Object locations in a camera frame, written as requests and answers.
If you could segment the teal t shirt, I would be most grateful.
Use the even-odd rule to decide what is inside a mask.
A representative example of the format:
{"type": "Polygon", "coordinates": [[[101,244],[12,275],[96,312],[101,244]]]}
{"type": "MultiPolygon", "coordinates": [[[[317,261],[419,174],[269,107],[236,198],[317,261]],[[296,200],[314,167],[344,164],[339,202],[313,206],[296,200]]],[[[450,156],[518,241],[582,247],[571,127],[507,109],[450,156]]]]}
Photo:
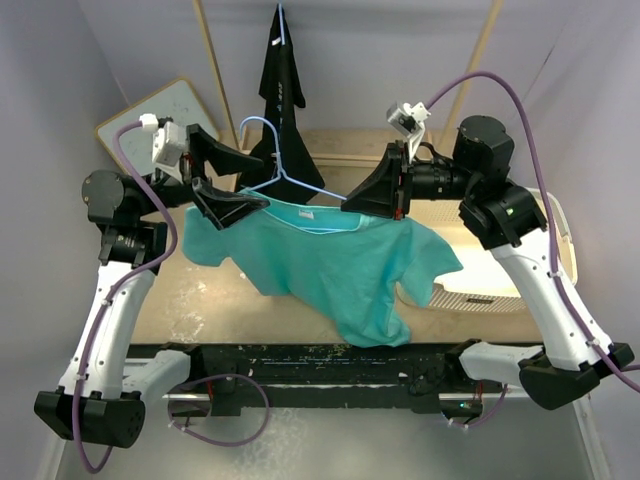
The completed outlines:
{"type": "Polygon", "coordinates": [[[277,200],[223,230],[188,208],[182,251],[206,267],[231,259],[262,295],[300,299],[364,348],[410,341],[395,309],[397,286],[425,307],[435,279],[463,268],[446,240],[411,218],[277,200]]]}

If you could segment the light blue wire hanger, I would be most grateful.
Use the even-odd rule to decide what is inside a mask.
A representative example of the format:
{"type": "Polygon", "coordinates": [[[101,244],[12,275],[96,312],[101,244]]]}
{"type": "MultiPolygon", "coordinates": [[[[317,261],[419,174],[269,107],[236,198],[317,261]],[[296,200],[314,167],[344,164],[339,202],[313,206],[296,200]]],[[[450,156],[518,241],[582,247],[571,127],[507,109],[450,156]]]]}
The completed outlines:
{"type": "Polygon", "coordinates": [[[256,116],[256,115],[251,115],[251,116],[247,116],[246,118],[244,118],[241,123],[240,123],[240,129],[243,129],[249,122],[252,121],[258,121],[260,123],[262,123],[263,125],[266,125],[272,132],[272,137],[274,140],[274,146],[275,146],[275,167],[276,167],[276,173],[275,175],[268,181],[263,182],[261,184],[258,184],[256,186],[253,187],[246,187],[247,191],[258,191],[261,188],[273,185],[277,182],[279,182],[280,180],[285,180],[293,185],[297,185],[303,188],[306,188],[307,190],[313,191],[315,193],[321,193],[336,199],[339,199],[341,201],[345,201],[346,197],[325,189],[321,189],[318,187],[315,187],[313,185],[304,183],[298,179],[295,179],[291,176],[289,176],[286,172],[286,169],[283,166],[282,163],[282,157],[281,157],[281,149],[280,149],[280,141],[279,141],[279,135],[278,132],[276,131],[275,126],[266,118],[261,117],[261,116],[256,116]]]}

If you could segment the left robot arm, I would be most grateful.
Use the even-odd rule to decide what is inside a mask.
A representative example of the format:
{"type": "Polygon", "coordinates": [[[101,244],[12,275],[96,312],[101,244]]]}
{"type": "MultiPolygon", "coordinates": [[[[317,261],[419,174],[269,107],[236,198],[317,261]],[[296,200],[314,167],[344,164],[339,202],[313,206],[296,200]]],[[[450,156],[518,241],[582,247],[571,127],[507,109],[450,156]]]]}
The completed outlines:
{"type": "Polygon", "coordinates": [[[168,119],[154,129],[154,173],[96,170],[82,186],[87,216],[101,232],[96,292],[81,339],[53,391],[38,393],[34,411],[60,438],[129,448],[147,410],[174,387],[194,392],[206,378],[198,346],[169,344],[134,374],[125,361],[141,307],[162,262],[177,247],[172,208],[192,203],[218,230],[268,201],[214,186],[219,176],[258,170],[263,162],[233,150],[200,125],[168,119]]]}

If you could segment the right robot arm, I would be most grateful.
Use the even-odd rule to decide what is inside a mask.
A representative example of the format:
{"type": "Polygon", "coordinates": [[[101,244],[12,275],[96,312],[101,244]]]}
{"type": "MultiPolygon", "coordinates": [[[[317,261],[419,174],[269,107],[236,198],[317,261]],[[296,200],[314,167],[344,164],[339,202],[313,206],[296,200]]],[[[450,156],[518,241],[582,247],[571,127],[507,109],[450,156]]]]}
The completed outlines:
{"type": "Polygon", "coordinates": [[[407,143],[387,145],[380,163],[341,204],[347,212],[403,219],[413,200],[456,200],[468,231],[506,271],[542,335],[534,347],[472,339],[449,351],[446,383],[467,391],[479,380],[521,387],[555,410],[595,389],[634,359],[599,327],[557,253],[552,213],[508,177],[514,141],[489,116],[465,118],[453,155],[415,159],[407,143]]]}

